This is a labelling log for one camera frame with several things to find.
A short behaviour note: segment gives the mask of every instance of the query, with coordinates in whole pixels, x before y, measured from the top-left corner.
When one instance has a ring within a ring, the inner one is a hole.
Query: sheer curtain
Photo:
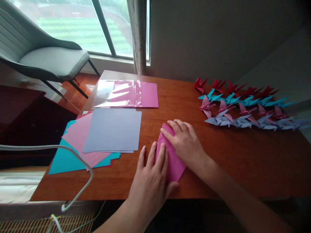
[[[127,0],[134,52],[134,72],[147,75],[146,68],[146,8],[147,0]]]

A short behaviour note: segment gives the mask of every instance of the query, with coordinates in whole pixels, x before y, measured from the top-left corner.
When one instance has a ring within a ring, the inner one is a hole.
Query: left hand
[[[154,142],[151,146],[146,166],[144,166],[146,146],[142,148],[129,197],[126,200],[132,213],[137,215],[137,220],[142,221],[145,228],[162,208],[173,189],[179,185],[178,182],[166,185],[168,150],[165,143],[162,143],[158,158],[154,162],[156,144],[157,142]]]

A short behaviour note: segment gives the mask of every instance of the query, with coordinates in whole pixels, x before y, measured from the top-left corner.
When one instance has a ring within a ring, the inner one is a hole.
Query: gray chair
[[[49,36],[9,0],[0,2],[0,61],[23,75],[40,79],[62,97],[48,81],[68,81],[88,98],[73,82],[87,62],[100,77],[88,52],[74,42]]]

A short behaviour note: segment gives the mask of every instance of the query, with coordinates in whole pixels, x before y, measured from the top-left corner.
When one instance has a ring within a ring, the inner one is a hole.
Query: clear plastic sleeve
[[[140,81],[99,80],[93,108],[141,107]]]

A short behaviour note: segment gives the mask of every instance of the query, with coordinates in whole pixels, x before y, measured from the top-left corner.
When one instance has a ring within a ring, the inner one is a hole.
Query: white cable
[[[85,184],[85,186],[80,190],[80,192],[77,194],[77,196],[72,200],[72,202],[65,207],[65,204],[62,205],[62,212],[67,211],[73,204],[74,202],[78,199],[78,197],[81,195],[81,193],[86,189],[86,187],[90,184],[90,182],[93,179],[94,173],[93,169],[86,163],[84,160],[71,148],[66,147],[66,146],[61,146],[61,145],[49,145],[49,146],[6,146],[6,145],[0,145],[0,150],[44,150],[44,149],[54,149],[54,148],[61,148],[70,151],[73,153],[73,155],[81,162],[83,163],[87,169],[90,170],[90,179],[88,182]]]

